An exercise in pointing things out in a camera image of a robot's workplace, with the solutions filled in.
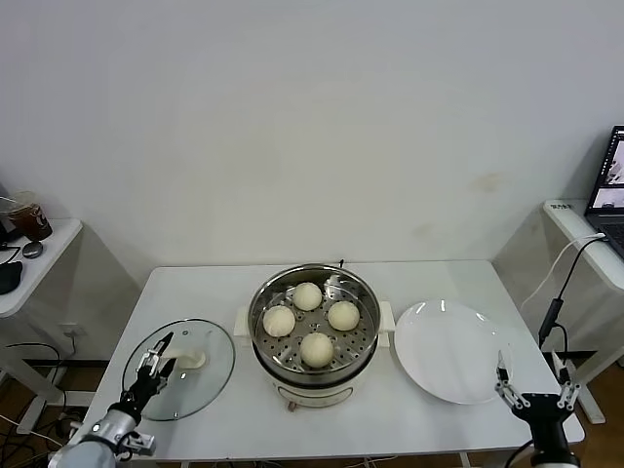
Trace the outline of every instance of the white plate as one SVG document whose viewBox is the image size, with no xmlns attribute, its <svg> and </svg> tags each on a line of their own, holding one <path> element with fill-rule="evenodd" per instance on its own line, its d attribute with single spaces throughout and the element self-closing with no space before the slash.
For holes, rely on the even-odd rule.
<svg viewBox="0 0 624 468">
<path fill-rule="evenodd" d="M 496 397 L 499 350 L 511 377 L 509 342 L 490 319 L 457 302 L 410 307 L 397 324 L 395 347 L 409 376 L 448 402 L 474 405 Z"/>
</svg>

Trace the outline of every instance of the glass lid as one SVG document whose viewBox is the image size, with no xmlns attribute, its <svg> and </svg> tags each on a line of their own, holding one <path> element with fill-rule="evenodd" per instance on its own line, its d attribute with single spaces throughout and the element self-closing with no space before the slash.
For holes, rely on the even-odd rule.
<svg viewBox="0 0 624 468">
<path fill-rule="evenodd" d="M 172 322 L 148 336 L 133 352 L 123 376 L 124 390 L 137 380 L 141 356 L 173 332 L 161 360 L 176 358 L 167 386 L 153 397 L 142 416 L 153 421 L 181 419 L 206 407 L 223 390 L 234 369 L 234 344 L 219 325 L 202 319 Z"/>
</svg>

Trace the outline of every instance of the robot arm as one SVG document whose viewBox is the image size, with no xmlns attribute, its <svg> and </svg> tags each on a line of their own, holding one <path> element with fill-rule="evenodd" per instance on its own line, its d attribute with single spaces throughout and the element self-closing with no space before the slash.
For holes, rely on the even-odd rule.
<svg viewBox="0 0 624 468">
<path fill-rule="evenodd" d="M 553 353 L 555 373 L 562 385 L 559 395 L 547 393 L 519 393 L 511 383 L 502 354 L 498 354 L 496 392 L 512 413 L 526 422 L 533 436 L 535 454 L 531 466 L 540 468 L 576 468 L 580 461 L 569 450 L 564 421 L 574 413 L 574 403 L 580 385 L 572 384 L 569 373 Z"/>
<path fill-rule="evenodd" d="M 159 369 L 163 352 L 174 334 L 170 332 L 141 357 L 136 368 L 136 382 L 122 392 L 119 402 L 108 409 L 106 416 L 73 446 L 65 446 L 50 461 L 52 468 L 113 468 L 115 457 L 127 453 L 152 455 L 156 449 L 153 436 L 140 434 L 140 414 L 149 400 L 167 385 L 167 379 L 176 364 L 168 360 Z"/>
</svg>

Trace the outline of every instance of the wooden floor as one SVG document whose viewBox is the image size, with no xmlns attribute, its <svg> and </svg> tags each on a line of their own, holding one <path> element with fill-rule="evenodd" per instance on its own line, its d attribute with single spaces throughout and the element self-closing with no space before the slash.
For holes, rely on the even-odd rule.
<svg viewBox="0 0 624 468">
<path fill-rule="evenodd" d="M 101 369 L 71 369 L 63 377 L 60 387 L 65 390 L 96 390 L 102 374 Z M 624 370 L 617 365 L 611 366 L 590 384 L 590 389 L 606 416 L 606 424 L 589 424 L 582 410 L 578 409 L 576 413 L 585 428 L 586 438 L 573 449 L 581 458 L 583 467 L 624 467 Z M 0 414 L 19 420 L 20 414 L 32 398 L 32 393 L 18 382 L 5 381 L 0 387 Z M 45 409 L 37 424 L 37 431 L 61 443 L 66 442 L 63 432 L 67 430 L 69 420 L 64 419 L 58 423 L 60 417 L 63 417 L 60 414 L 60 408 Z M 78 419 L 80 411 L 75 411 L 67 417 Z M 2 419 L 0 419 L 0 446 L 2 447 L 0 468 L 47 466 L 46 454 L 55 448 L 54 444 L 48 443 L 46 446 L 46 441 L 35 436 L 17 436 L 15 427 Z M 471 453 L 471 463 L 479 466 L 486 456 L 488 456 L 486 453 Z M 289 460 L 280 462 L 279 465 L 283 468 L 345 468 L 361 462 L 362 459 Z M 229 463 L 219 463 L 219 465 L 218 468 L 231 468 Z M 234 462 L 231 465 L 234 465 L 234 468 L 254 467 L 250 462 Z M 279 468 L 279 465 L 267 463 L 263 468 Z M 179 464 L 165 463 L 160 466 L 178 467 Z M 191 466 L 214 468 L 213 463 L 193 463 Z M 376 462 L 376 468 L 454 468 L 458 466 L 460 466 L 459 458 L 454 454 L 401 456 Z M 514 466 L 524 468 L 528 467 L 529 463 L 523 460 Z"/>
</svg>

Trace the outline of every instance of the laptop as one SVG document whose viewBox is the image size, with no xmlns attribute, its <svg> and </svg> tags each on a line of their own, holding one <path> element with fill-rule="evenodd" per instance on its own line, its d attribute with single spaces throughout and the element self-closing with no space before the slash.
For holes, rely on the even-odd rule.
<svg viewBox="0 0 624 468">
<path fill-rule="evenodd" d="M 585 217 L 624 258 L 624 126 L 613 127 Z"/>
</svg>

